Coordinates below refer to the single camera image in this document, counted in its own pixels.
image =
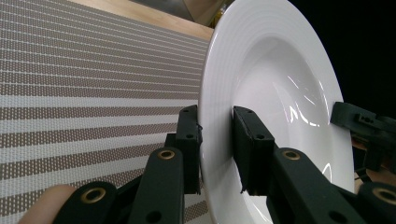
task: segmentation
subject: white ceramic plate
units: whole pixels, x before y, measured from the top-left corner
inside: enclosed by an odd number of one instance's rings
[[[239,193],[233,105],[253,109],[280,147],[300,149],[329,180],[352,191],[350,136],[329,122],[336,101],[343,99],[332,65],[305,17],[286,0],[236,0],[213,34],[199,100],[201,163],[214,222],[271,220],[265,197]]]

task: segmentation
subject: striped fabric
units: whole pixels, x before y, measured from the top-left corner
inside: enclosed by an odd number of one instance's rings
[[[208,43],[61,0],[0,2],[0,223],[53,185],[122,186],[197,104]],[[187,223],[209,223],[205,193]]]

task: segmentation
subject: metal grommet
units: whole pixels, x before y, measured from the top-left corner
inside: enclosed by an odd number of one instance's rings
[[[106,190],[103,188],[88,189],[81,195],[84,203],[97,203],[105,197]]]
[[[284,157],[286,157],[286,159],[289,159],[291,161],[297,161],[301,158],[300,154],[298,154],[297,152],[293,152],[293,151],[284,151],[284,152],[282,152],[282,155]]]
[[[396,205],[396,193],[383,188],[374,188],[373,194],[380,200]]]
[[[163,160],[170,160],[175,157],[175,152],[172,150],[162,150],[158,153],[158,157]]]

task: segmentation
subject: textured fabric surface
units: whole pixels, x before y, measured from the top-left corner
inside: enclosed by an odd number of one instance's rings
[[[53,185],[141,175],[197,104],[208,42],[77,4],[0,2],[0,223]],[[205,192],[186,222],[210,222]]]

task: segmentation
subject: dark background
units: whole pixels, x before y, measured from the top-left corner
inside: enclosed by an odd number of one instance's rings
[[[346,103],[396,119],[393,0],[290,0],[317,32]]]

